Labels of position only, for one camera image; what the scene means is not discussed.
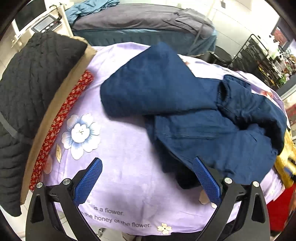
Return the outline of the teal bed base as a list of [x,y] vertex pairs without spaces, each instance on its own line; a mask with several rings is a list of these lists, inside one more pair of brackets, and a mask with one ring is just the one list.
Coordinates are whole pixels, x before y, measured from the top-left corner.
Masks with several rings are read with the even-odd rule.
[[74,36],[83,37],[92,46],[109,46],[127,42],[155,45],[158,42],[164,42],[177,53],[187,56],[214,52],[217,39],[216,32],[203,39],[196,38],[192,33],[152,29],[90,29],[73,30],[72,33]]

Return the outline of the grey blanket on bed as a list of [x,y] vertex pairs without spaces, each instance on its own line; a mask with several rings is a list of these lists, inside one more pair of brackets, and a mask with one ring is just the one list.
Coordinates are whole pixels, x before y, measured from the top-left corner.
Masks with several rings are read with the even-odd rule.
[[213,23],[193,9],[157,4],[118,4],[76,20],[73,30],[152,29],[170,30],[209,38]]

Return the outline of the digital scale device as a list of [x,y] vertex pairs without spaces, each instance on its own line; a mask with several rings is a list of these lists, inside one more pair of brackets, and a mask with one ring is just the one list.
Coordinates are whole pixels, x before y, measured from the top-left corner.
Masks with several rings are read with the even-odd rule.
[[47,15],[37,22],[33,27],[32,31],[35,33],[45,33],[48,31],[53,31],[56,27],[61,25],[61,21],[56,19],[52,15]]

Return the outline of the yellow folded blanket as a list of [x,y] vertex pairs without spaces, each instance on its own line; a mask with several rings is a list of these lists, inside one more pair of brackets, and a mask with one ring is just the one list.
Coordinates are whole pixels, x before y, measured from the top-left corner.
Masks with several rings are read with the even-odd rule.
[[284,148],[276,157],[274,167],[285,188],[290,188],[294,183],[292,176],[295,176],[295,145],[288,130],[285,131]]

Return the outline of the black round stool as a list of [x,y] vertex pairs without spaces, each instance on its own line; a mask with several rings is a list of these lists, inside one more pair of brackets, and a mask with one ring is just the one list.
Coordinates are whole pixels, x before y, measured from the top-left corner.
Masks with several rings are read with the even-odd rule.
[[217,64],[222,67],[228,67],[232,62],[231,55],[219,46],[215,47],[215,51],[201,56],[201,59],[210,64]]

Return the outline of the lilac floral bed sheet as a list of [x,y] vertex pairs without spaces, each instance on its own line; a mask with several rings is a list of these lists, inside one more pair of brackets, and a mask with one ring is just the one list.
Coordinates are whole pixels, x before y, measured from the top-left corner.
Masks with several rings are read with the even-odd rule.
[[[210,203],[200,202],[201,185],[184,189],[174,172],[163,171],[159,151],[148,136],[143,116],[112,118],[102,105],[102,83],[148,48],[136,43],[97,48],[88,65],[94,80],[78,98],[61,127],[55,140],[60,150],[51,150],[44,181],[55,185],[65,178],[73,178],[97,157],[102,160],[102,173],[79,207],[91,225],[132,235],[198,232],[215,211]],[[213,65],[178,56],[195,76],[205,77]],[[246,81],[253,93],[267,97],[283,112],[282,103],[268,97],[264,93],[266,86],[253,75],[214,65],[215,78],[224,74]],[[273,166],[259,183],[267,202],[282,188]]]

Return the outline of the red cabinet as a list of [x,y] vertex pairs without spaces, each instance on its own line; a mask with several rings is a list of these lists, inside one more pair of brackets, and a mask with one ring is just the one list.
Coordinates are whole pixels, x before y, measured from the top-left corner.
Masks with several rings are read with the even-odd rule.
[[291,213],[295,211],[295,183],[275,200],[267,204],[270,229],[272,232],[283,231]]

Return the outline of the tan folded garment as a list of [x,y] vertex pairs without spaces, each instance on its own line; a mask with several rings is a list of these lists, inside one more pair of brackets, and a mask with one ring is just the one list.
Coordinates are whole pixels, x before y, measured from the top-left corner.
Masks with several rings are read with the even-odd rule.
[[89,44],[87,44],[87,48],[84,54],[82,55],[78,63],[69,72],[68,76],[64,79],[61,86],[55,93],[53,100],[49,104],[47,111],[45,112],[45,115],[41,121],[41,125],[37,131],[36,137],[34,138],[33,146],[31,147],[25,167],[20,197],[20,204],[22,205],[25,204],[28,192],[30,191],[29,185],[34,165],[45,140],[45,137],[49,131],[49,128],[57,113],[59,112],[62,104],[78,82],[81,75],[86,70],[87,66],[89,65],[95,54],[96,50]]

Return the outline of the red floral cloth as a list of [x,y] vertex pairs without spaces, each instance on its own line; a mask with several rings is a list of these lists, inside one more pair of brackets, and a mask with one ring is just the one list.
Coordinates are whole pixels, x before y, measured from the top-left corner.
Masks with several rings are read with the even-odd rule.
[[49,152],[53,147],[55,139],[60,132],[64,120],[66,119],[69,111],[74,106],[79,96],[81,96],[83,91],[86,89],[86,87],[88,87],[93,79],[94,77],[92,73],[88,70],[85,70],[54,118],[34,165],[29,185],[29,189],[31,191],[35,189],[38,181],[40,180],[43,168],[49,156]]

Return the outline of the black quilted jacket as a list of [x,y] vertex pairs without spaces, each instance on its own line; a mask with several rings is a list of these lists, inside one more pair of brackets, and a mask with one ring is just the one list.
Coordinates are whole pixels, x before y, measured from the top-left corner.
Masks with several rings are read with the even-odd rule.
[[1,79],[1,207],[21,213],[21,190],[33,140],[57,90],[87,49],[82,40],[35,33]]

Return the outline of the light blue garment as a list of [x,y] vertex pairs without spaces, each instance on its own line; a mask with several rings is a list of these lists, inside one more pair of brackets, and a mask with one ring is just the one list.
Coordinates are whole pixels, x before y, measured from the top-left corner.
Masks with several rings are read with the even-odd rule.
[[117,0],[89,0],[76,3],[65,11],[69,25],[73,25],[78,18],[98,13],[104,9],[117,6]]

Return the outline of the navy blue jacket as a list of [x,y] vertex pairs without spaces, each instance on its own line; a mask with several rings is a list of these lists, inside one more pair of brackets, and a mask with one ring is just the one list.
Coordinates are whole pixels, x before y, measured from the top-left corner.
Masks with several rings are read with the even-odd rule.
[[284,148],[287,118],[246,81],[224,74],[195,76],[177,53],[158,43],[105,80],[102,105],[112,118],[141,115],[164,172],[184,189],[199,184],[200,158],[240,184],[262,181]]

